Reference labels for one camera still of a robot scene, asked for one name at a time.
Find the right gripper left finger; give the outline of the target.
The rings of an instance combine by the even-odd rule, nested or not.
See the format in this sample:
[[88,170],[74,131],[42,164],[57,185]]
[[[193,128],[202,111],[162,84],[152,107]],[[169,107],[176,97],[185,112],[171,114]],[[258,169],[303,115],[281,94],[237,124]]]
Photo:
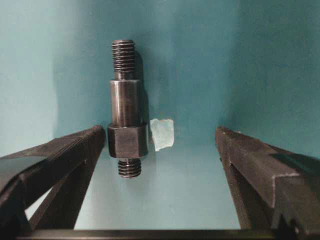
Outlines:
[[104,144],[96,125],[1,157],[1,232],[74,228]]

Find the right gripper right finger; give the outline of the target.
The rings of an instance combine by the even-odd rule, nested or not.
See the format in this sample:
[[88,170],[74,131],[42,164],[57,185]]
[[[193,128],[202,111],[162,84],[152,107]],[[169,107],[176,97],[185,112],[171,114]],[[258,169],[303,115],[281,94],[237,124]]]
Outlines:
[[220,126],[216,148],[243,229],[320,229],[320,161]]

